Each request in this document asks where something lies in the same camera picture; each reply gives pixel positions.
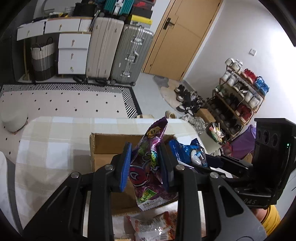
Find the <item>silver aluminium suitcase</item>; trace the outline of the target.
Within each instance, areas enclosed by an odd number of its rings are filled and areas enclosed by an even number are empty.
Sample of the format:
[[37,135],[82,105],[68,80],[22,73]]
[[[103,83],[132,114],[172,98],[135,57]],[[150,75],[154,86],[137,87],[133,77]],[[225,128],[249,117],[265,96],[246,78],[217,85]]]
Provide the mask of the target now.
[[119,84],[135,85],[153,37],[153,32],[143,27],[123,26],[111,68],[111,80]]

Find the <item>white drawer desk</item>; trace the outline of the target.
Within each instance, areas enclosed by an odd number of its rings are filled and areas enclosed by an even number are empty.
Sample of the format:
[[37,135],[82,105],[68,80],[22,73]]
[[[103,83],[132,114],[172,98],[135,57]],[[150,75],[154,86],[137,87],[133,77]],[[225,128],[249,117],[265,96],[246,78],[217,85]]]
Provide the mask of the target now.
[[84,75],[91,38],[91,17],[65,17],[44,19],[20,25],[17,40],[58,34],[58,73]]

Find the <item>woven laundry basket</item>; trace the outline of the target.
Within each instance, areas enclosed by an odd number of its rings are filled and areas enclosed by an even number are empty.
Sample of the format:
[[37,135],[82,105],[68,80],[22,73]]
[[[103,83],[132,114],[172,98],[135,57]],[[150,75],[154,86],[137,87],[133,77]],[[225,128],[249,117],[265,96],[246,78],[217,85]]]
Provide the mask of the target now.
[[48,37],[45,44],[33,44],[31,56],[34,81],[45,81],[55,75],[55,43],[52,37]]

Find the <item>purple grape candy bag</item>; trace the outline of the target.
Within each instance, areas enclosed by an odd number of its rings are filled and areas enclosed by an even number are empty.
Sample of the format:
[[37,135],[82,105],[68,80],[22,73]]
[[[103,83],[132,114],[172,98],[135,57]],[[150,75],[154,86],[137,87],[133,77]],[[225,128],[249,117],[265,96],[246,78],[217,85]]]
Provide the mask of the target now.
[[165,190],[157,151],[167,125],[165,117],[155,121],[132,151],[129,180],[134,186],[135,199],[142,211],[161,206],[177,197],[176,192]]

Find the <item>wooden shoe rack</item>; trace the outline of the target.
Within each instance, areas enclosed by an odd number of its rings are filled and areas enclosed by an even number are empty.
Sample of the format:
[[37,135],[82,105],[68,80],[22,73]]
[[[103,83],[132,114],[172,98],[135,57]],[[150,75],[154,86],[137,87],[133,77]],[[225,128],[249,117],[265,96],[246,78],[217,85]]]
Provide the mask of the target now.
[[249,69],[235,70],[226,65],[219,84],[207,99],[206,108],[215,118],[215,129],[221,133],[219,142],[234,140],[259,111],[269,86],[263,77]]

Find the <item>white red noodle packet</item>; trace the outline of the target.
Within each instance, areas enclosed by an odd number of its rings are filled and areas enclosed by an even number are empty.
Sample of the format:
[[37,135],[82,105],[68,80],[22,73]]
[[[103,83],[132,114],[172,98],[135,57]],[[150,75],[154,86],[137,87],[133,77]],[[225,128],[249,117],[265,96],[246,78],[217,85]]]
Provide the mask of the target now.
[[152,219],[140,220],[127,216],[136,241],[175,240],[177,212],[163,212]]

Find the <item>white round floor cushion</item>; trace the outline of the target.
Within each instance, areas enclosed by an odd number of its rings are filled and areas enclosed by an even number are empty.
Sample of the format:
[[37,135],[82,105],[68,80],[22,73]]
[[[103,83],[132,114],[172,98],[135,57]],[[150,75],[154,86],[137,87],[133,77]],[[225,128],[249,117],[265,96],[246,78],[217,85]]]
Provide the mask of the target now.
[[28,112],[25,110],[15,110],[1,114],[1,121],[6,130],[15,133],[23,128],[27,123]]

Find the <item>wooden door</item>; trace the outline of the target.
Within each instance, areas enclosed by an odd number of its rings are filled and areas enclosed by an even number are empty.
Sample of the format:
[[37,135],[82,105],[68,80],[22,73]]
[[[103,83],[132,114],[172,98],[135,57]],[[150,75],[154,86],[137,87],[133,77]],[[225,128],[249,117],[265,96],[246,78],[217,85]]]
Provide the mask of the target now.
[[183,80],[222,1],[170,1],[154,35],[143,72]]

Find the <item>white trash bin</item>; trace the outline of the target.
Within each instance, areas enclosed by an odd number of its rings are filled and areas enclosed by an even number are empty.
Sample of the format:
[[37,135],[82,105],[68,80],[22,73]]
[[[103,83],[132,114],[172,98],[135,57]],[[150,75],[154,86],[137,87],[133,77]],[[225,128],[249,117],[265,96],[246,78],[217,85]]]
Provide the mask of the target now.
[[206,130],[199,135],[199,138],[207,154],[213,154],[214,152],[218,151],[222,147],[218,142],[216,142],[213,139],[212,134],[209,130],[211,125],[212,123],[208,123],[206,126]]

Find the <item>teal suitcase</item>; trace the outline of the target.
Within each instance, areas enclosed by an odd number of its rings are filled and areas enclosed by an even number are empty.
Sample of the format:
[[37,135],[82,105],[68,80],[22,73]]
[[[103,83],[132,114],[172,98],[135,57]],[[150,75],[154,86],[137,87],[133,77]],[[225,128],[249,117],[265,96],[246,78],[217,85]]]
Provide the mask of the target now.
[[132,9],[134,0],[106,0],[103,10],[111,15],[128,15]]

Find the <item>SF cardboard box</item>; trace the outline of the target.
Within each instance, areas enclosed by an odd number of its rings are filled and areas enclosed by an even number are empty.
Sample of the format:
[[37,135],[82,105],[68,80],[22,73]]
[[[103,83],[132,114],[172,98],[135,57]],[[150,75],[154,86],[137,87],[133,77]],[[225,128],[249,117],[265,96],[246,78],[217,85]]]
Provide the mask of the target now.
[[[89,138],[91,152],[92,172],[100,168],[104,172],[113,172],[116,170],[116,162],[120,154],[124,151],[126,143],[132,147],[140,142],[140,135],[119,135],[119,134],[102,134],[92,133]],[[114,215],[124,215],[126,213],[141,212],[138,207],[134,186],[129,179],[126,180],[126,187],[123,192],[112,192],[110,195],[111,213]]]

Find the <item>patterned floor rug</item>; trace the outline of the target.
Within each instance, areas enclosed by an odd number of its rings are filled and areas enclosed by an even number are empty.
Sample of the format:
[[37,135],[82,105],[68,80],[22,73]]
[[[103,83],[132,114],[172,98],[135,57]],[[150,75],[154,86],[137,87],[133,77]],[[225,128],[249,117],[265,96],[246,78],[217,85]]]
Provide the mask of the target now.
[[1,124],[1,152],[12,162],[34,158],[90,159],[92,133],[138,135],[137,113],[124,102],[132,97],[110,87],[107,92],[29,90],[28,85],[5,86],[1,113],[9,108],[26,112],[27,125],[16,134]]

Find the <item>purple gift bag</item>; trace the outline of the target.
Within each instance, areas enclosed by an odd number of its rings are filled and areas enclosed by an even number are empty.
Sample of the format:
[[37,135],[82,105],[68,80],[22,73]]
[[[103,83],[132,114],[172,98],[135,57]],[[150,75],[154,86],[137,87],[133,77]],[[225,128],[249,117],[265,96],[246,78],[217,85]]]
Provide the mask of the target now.
[[256,126],[250,125],[241,135],[231,142],[231,156],[243,159],[254,150],[256,138]]

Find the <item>small brown cardboard box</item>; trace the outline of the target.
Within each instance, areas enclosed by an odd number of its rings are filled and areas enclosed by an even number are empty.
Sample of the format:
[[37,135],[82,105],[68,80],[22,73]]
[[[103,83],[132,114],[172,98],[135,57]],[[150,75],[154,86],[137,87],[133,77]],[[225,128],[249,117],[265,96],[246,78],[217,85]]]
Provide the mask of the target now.
[[204,122],[206,122],[206,123],[215,123],[216,122],[214,116],[212,116],[210,111],[208,111],[208,109],[206,109],[206,108],[200,108],[197,111],[197,113],[195,114],[195,117],[201,117],[204,120]]

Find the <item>beige suitcase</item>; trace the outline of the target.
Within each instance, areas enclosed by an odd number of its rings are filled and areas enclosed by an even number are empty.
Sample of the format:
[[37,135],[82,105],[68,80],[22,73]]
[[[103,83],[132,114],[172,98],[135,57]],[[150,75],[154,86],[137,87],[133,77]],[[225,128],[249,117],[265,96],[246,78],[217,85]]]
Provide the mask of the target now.
[[108,79],[124,21],[98,17],[95,20],[88,50],[86,76]]

